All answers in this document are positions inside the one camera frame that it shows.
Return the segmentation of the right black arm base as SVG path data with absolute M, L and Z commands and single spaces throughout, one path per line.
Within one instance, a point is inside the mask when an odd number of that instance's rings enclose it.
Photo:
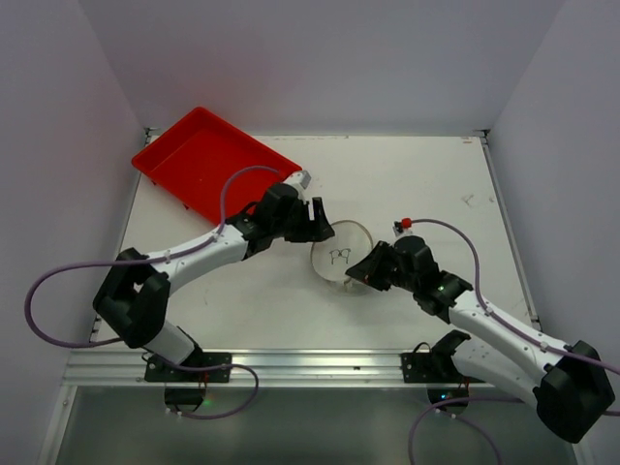
M 439 410 L 460 415 L 468 406 L 463 401 L 470 395 L 471 378 L 457 371 L 451 357 L 456 349 L 471 338 L 460 330 L 452 330 L 435 345 L 418 343 L 411 351 L 400 354 L 400 369 L 405 384 L 425 384 L 431 404 L 459 399 L 454 404 L 440 406 Z

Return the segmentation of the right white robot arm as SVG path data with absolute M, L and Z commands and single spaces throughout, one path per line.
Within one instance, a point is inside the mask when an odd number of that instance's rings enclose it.
M 472 284 L 442 270 L 418 236 L 378 242 L 346 273 L 377 291 L 410 292 L 422 311 L 453 327 L 428 354 L 409 355 L 409 363 L 442 380 L 495 386 L 533 407 L 564 441 L 579 443 L 615 400 L 591 345 L 570 345 L 511 317 Z

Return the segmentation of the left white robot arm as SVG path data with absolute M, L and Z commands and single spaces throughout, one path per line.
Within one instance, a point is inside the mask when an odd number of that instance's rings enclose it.
M 93 307 L 128 347 L 145 349 L 172 366 L 187 366 L 200 347 L 167 319 L 175 292 L 211 271 L 265 251 L 276 239 L 315 243 L 334 235 L 322 198 L 306 201 L 294 186 L 276 183 L 259 201 L 194 240 L 148 255 L 134 248 L 122 251 Z

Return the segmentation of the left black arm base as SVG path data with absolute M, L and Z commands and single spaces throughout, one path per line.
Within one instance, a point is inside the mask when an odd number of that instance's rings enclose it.
M 165 405 L 176 414 L 194 414 L 207 400 L 210 385 L 226 384 L 230 380 L 232 370 L 227 365 L 233 361 L 231 353 L 195 353 L 183 363 L 184 366 L 214 367 L 214 370 L 192 372 L 173 368 L 155 355 L 143 355 L 142 358 L 146 362 L 144 379 L 165 386 Z

